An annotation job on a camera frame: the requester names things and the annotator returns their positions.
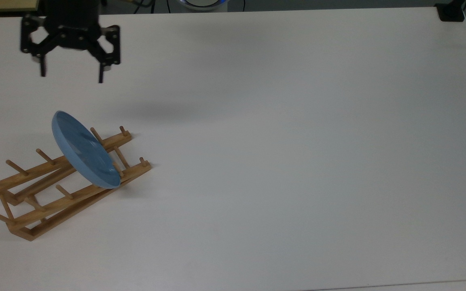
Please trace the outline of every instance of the table surface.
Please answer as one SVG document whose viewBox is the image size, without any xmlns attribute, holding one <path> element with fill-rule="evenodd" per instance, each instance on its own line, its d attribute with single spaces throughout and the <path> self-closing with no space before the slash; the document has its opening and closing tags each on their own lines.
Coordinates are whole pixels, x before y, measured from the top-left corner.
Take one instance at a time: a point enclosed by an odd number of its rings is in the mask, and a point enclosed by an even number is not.
<svg viewBox="0 0 466 291">
<path fill-rule="evenodd" d="M 39 0 L 0 0 L 1 11 L 36 11 Z"/>
<path fill-rule="evenodd" d="M 39 77 L 19 21 L 0 19 L 0 179 L 8 158 L 61 155 L 57 110 L 102 137 L 124 125 L 124 155 L 154 168 L 33 242 L 0 221 L 0 290 L 466 280 L 466 22 L 435 8 L 102 16 L 121 26 L 122 64 L 98 84 L 89 53 L 61 48 Z"/>
</svg>

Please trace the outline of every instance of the wooden peg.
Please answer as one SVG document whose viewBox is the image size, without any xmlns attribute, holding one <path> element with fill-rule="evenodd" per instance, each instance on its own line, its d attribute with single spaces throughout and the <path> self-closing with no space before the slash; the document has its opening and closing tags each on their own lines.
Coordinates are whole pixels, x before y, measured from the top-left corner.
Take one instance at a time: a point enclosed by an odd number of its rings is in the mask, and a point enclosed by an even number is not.
<svg viewBox="0 0 466 291">
<path fill-rule="evenodd" d="M 57 185 L 55 188 L 64 194 L 64 196 L 68 197 L 69 199 L 73 199 L 73 195 L 70 192 L 67 192 L 66 189 L 64 189 L 62 186 Z"/>
<path fill-rule="evenodd" d="M 19 173 L 22 173 L 24 176 L 28 176 L 28 172 L 18 165 L 14 164 L 11 160 L 6 161 L 7 165 L 17 170 Z"/>
<path fill-rule="evenodd" d="M 100 144 L 104 144 L 104 141 L 102 140 L 102 138 L 100 137 L 100 135 L 96 132 L 96 129 L 94 127 L 91 127 L 90 128 L 91 132 L 93 133 L 93 135 L 96 137 L 96 139 L 98 140 L 98 142 Z"/>
<path fill-rule="evenodd" d="M 5 195 L 0 194 L 0 200 L 1 200 L 1 204 L 3 204 L 3 208 L 5 208 L 5 212 L 7 213 L 8 218 L 13 220 L 13 214 L 5 199 Z"/>
<path fill-rule="evenodd" d="M 118 167 L 118 164 L 116 162 L 112 162 L 112 165 L 115 167 L 116 171 L 118 171 L 118 173 L 120 174 L 120 177 L 123 177 L 123 172 L 122 172 L 122 169 L 120 169 L 120 167 Z"/>
<path fill-rule="evenodd" d="M 125 131 L 124 127 L 120 127 L 123 136 L 127 136 L 127 131 Z"/>
<path fill-rule="evenodd" d="M 0 214 L 0 220 L 8 223 L 9 225 L 15 225 L 15 221 L 8 219 L 7 217 L 2 216 L 1 214 Z"/>
<path fill-rule="evenodd" d="M 43 159 L 46 160 L 46 162 L 49 162 L 52 166 L 55 164 L 55 161 L 52 160 L 50 157 L 48 157 L 48 155 L 46 155 L 43 151 L 41 151 L 40 149 L 36 149 L 35 150 Z"/>
<path fill-rule="evenodd" d="M 131 166 L 129 166 L 129 164 L 127 164 L 127 161 L 125 160 L 125 157 L 123 156 L 122 151 L 120 151 L 120 149 L 118 147 L 114 147 L 114 151 L 116 152 L 116 154 L 118 155 L 118 157 L 122 161 L 123 166 L 125 166 L 126 169 L 130 168 Z"/>
<path fill-rule="evenodd" d="M 31 206 L 33 206 L 36 210 L 39 210 L 39 211 L 42 211 L 42 212 L 45 212 L 46 211 L 46 208 L 42 207 L 41 205 L 39 205 L 39 203 L 35 202 L 33 199 L 30 199 L 30 197 L 26 197 L 24 199 L 24 201 L 26 201 L 26 203 L 30 204 Z"/>
<path fill-rule="evenodd" d="M 143 159 L 143 157 L 139 158 L 139 161 L 141 162 L 141 166 L 148 166 L 148 162 L 145 162 L 145 160 Z"/>
</svg>

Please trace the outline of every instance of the blue plate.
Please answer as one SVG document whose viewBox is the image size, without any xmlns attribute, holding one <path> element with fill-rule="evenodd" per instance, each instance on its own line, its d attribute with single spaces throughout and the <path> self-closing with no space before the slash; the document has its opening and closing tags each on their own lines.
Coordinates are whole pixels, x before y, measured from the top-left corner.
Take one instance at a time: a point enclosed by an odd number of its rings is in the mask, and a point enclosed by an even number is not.
<svg viewBox="0 0 466 291">
<path fill-rule="evenodd" d="M 89 182 L 107 189 L 120 186 L 120 174 L 112 165 L 111 157 L 78 120 L 57 111 L 51 129 L 64 156 Z"/>
</svg>

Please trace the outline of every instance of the wooden board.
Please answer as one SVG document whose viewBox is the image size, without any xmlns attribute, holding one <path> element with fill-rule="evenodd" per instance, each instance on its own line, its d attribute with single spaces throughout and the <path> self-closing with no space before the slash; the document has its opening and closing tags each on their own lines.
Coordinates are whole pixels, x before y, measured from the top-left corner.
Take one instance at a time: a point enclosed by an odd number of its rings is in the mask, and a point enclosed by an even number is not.
<svg viewBox="0 0 466 291">
<path fill-rule="evenodd" d="M 0 0 L 0 12 L 36 11 L 38 0 Z"/>
</svg>

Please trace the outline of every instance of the black clamp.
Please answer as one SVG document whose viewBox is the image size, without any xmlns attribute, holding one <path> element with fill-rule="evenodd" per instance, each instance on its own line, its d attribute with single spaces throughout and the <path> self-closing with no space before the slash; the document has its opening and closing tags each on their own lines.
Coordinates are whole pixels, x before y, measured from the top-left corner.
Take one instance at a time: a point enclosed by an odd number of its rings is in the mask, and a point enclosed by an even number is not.
<svg viewBox="0 0 466 291">
<path fill-rule="evenodd" d="M 463 20 L 465 20 L 465 15 L 463 14 L 465 8 L 461 8 L 461 6 L 463 6 L 465 2 L 466 0 L 453 0 L 449 4 L 438 3 L 434 6 L 438 10 L 438 16 L 441 21 L 463 22 Z"/>
</svg>

